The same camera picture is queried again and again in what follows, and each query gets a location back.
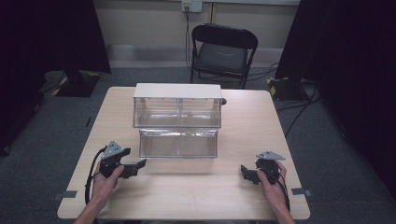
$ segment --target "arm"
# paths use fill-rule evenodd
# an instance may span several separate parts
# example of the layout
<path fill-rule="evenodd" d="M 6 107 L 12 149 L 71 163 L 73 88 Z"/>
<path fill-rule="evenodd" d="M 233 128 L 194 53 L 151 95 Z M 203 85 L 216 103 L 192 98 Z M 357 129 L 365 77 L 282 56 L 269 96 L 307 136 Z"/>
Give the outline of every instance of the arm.
<path fill-rule="evenodd" d="M 280 174 L 286 179 L 286 168 L 276 161 L 279 167 Z M 291 214 L 286 206 L 285 196 L 283 195 L 282 188 L 278 184 L 271 185 L 268 182 L 267 176 L 261 170 L 257 171 L 259 179 L 262 181 L 262 188 L 264 190 L 264 197 L 271 204 L 271 209 L 276 215 L 279 224 L 294 224 L 295 221 L 291 217 Z M 279 178 L 281 184 L 285 184 L 282 178 Z"/>
<path fill-rule="evenodd" d="M 96 216 L 105 207 L 111 192 L 117 186 L 117 180 L 123 169 L 124 167 L 121 165 L 113 171 L 109 178 L 105 178 L 102 174 L 98 174 L 99 163 L 96 165 L 95 173 L 98 175 L 93 178 L 92 198 L 76 219 L 75 224 L 93 223 Z"/>

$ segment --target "white lid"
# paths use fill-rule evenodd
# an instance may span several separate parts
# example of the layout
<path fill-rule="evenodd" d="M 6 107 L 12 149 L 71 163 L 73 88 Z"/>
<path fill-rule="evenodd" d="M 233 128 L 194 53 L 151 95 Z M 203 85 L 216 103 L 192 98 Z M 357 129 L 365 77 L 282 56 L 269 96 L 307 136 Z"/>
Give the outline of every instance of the white lid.
<path fill-rule="evenodd" d="M 135 98 L 220 99 L 220 85 L 137 83 Z"/>

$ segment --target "electrical outlet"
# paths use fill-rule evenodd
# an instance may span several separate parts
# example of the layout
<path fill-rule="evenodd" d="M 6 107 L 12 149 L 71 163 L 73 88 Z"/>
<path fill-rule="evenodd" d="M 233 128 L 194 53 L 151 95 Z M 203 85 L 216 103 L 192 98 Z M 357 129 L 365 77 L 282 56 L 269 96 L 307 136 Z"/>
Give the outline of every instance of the electrical outlet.
<path fill-rule="evenodd" d="M 191 8 L 192 8 L 192 12 L 202 12 L 202 2 L 192 1 Z"/>
<path fill-rule="evenodd" d="M 181 11 L 192 12 L 192 2 L 191 1 L 181 1 Z"/>

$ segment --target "metal bracket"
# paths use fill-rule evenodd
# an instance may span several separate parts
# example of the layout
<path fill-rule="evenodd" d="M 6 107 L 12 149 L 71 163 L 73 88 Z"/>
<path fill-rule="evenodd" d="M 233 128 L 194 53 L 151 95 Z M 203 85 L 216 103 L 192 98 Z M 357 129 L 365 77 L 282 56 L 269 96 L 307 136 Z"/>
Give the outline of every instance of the metal bracket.
<path fill-rule="evenodd" d="M 102 160 L 121 154 L 123 151 L 124 148 L 120 147 L 116 142 L 111 141 L 102 155 Z"/>
<path fill-rule="evenodd" d="M 263 160 L 268 160 L 268 161 L 270 161 L 270 160 L 283 161 L 283 160 L 286 159 L 285 157 L 283 157 L 281 155 L 278 155 L 275 152 L 270 151 L 270 150 L 268 150 L 266 152 L 263 152 L 263 153 L 260 153 L 260 154 L 257 154 L 256 157 L 260 158 L 260 159 L 263 159 Z"/>

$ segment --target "clear plastic container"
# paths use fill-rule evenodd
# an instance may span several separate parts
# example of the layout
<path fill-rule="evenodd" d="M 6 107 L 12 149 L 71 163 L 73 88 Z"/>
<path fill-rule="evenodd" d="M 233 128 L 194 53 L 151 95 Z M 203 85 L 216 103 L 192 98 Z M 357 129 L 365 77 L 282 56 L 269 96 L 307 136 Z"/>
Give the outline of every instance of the clear plastic container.
<path fill-rule="evenodd" d="M 134 94 L 136 128 L 220 128 L 219 85 L 138 83 Z"/>
<path fill-rule="evenodd" d="M 216 158 L 218 129 L 140 129 L 141 158 Z"/>

